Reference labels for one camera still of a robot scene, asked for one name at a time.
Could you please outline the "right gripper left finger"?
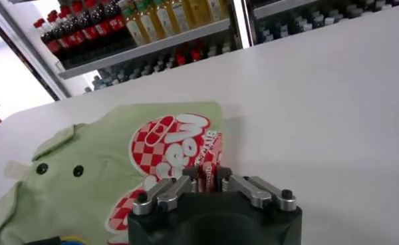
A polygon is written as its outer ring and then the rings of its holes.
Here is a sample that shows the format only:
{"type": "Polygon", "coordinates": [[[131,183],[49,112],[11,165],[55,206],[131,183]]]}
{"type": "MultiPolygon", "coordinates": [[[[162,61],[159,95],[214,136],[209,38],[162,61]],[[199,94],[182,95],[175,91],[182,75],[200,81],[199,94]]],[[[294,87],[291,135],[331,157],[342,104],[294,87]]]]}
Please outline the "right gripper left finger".
{"type": "Polygon", "coordinates": [[[145,192],[141,192],[133,202],[132,212],[143,216],[158,207],[169,212],[178,207],[178,200],[185,193],[196,192],[198,189],[198,167],[185,168],[177,180],[163,179],[145,192]]]}

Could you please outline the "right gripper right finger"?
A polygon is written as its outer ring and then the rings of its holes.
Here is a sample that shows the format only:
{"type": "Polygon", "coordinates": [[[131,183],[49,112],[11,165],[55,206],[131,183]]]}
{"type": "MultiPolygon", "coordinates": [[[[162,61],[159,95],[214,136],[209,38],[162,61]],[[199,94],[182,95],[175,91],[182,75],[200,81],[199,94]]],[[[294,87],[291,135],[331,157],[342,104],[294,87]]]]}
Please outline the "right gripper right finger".
{"type": "Polygon", "coordinates": [[[217,189],[222,192],[240,192],[252,206],[264,209],[274,205],[283,212],[297,209],[297,198],[290,189],[280,189],[258,176],[240,176],[230,168],[218,167],[215,175],[217,189]]]}

